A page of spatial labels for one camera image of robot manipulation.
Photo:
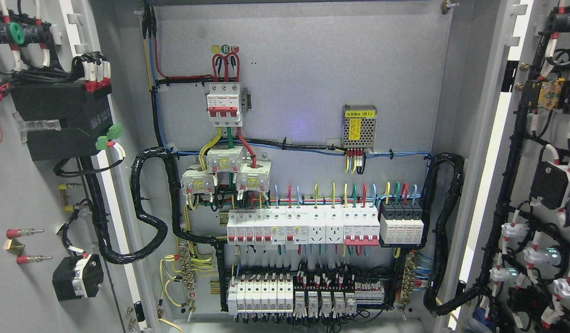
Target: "label sticker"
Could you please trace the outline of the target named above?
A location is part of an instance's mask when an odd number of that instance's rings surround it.
[[[361,118],[349,119],[349,140],[361,139]]]
[[[345,118],[374,118],[375,110],[353,110],[345,111]]]

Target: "white plastic housing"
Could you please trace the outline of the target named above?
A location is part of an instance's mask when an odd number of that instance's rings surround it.
[[[519,273],[515,268],[496,268],[490,270],[490,279],[497,282],[511,282],[515,281]]]
[[[524,260],[531,264],[560,264],[560,253],[555,248],[541,248],[534,250],[528,247],[524,249]]]

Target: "miniature circuit breaker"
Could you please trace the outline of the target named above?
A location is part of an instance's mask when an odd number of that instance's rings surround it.
[[[209,84],[207,114],[215,127],[242,126],[242,88],[238,82]]]
[[[207,152],[207,172],[238,173],[242,170],[245,158],[246,151],[242,146],[211,148]]]
[[[373,148],[376,139],[376,116],[373,105],[345,105],[342,108],[342,147],[347,149]]]
[[[193,164],[182,175],[182,191],[185,196],[192,194],[213,194],[215,183],[213,175],[202,171],[199,164]]]
[[[242,171],[236,173],[235,183],[238,188],[238,200],[245,191],[257,191],[265,194],[270,190],[269,178],[271,171],[271,162],[261,160],[257,163],[256,168],[252,168],[250,164],[245,164]]]

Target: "yellow label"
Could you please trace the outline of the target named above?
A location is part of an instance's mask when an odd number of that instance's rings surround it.
[[[220,168],[220,169],[227,169],[227,168],[229,168],[229,160],[228,160],[228,158],[219,158],[219,168]]]
[[[361,118],[349,119],[349,140],[361,139]]]
[[[255,188],[257,183],[258,183],[258,179],[256,177],[249,177],[248,178],[248,187]]]
[[[345,118],[374,118],[375,110],[353,110],[345,111]]]
[[[195,190],[200,191],[203,189],[203,181],[201,180],[195,180],[192,182],[192,186],[194,187]]]

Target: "green terminal connector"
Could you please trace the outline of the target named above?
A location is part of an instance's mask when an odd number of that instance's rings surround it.
[[[120,123],[117,123],[114,124],[113,126],[110,126],[106,136],[108,137],[109,140],[116,140],[120,138],[121,134],[123,134],[123,127]]]
[[[106,150],[108,149],[108,137],[102,135],[98,137],[96,141],[96,149],[98,150]]]

